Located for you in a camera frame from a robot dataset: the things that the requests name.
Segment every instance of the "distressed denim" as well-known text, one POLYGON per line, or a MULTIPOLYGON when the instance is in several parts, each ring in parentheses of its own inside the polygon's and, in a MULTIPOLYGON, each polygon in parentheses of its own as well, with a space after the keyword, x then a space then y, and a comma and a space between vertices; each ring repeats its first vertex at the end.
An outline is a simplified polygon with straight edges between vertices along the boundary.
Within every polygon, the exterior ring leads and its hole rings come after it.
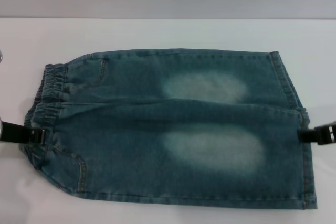
POLYGON ((111 51, 46 66, 20 149, 85 199, 315 209, 308 124, 278 52, 111 51))

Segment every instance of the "blue denim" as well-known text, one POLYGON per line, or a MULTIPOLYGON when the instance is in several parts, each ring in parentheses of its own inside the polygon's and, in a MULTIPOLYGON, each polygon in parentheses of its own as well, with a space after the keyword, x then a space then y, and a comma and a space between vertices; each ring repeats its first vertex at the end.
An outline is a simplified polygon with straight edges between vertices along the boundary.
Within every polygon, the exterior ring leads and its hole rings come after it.
POLYGON ((125 50, 47 65, 21 145, 86 199, 315 209, 309 118, 278 52, 125 50))

